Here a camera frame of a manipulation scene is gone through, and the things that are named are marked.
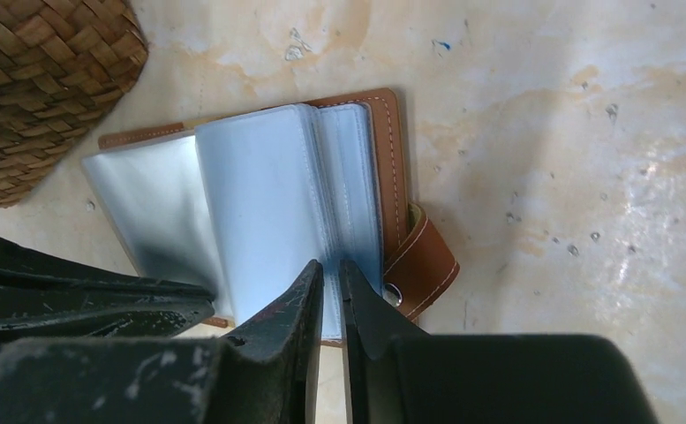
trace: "leather strap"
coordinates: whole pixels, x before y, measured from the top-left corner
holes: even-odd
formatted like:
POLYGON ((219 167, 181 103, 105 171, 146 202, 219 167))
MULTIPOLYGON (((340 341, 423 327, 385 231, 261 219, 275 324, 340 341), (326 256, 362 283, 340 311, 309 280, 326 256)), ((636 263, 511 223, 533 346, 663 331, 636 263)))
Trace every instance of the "leather strap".
MULTIPOLYGON (((455 280, 459 264, 426 212, 408 204, 400 114, 395 93, 388 88, 337 95, 306 102, 319 108, 345 103, 365 104, 371 113, 384 241, 384 281, 402 295, 397 309, 415 321, 455 280)), ((98 140, 101 150, 192 130, 197 125, 228 117, 202 117, 116 134, 98 140)), ((209 320, 226 327, 223 319, 209 320)))

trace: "wallet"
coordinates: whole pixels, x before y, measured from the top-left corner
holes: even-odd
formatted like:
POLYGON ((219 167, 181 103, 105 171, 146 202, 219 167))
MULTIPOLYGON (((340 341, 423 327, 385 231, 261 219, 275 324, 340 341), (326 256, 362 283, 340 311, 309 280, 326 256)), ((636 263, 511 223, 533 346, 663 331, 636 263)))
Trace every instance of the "wallet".
MULTIPOLYGON (((414 320, 454 281, 459 265, 425 211, 408 202, 401 134, 396 96, 380 88, 104 135, 100 149, 114 150, 84 164, 90 178, 116 175, 105 184, 108 194, 95 191, 140 273, 260 282, 259 289, 229 284, 228 293, 216 293, 215 309, 229 319, 206 323, 245 321, 299 272, 283 266, 302 257, 334 264, 341 252, 414 320), (169 152, 157 153, 163 148, 169 152), (148 190, 164 187, 181 195, 165 204, 150 199, 148 190), (156 222, 156 236, 173 239, 173 246, 161 242, 154 251, 158 243, 143 243, 156 222), (162 229, 165 222, 171 224, 162 229), (191 275, 178 275, 185 269, 191 275), (264 269, 278 270, 278 278, 264 269)), ((326 266, 325 284, 335 287, 334 265, 326 266)), ((339 340, 336 291, 325 296, 323 338, 339 340)))

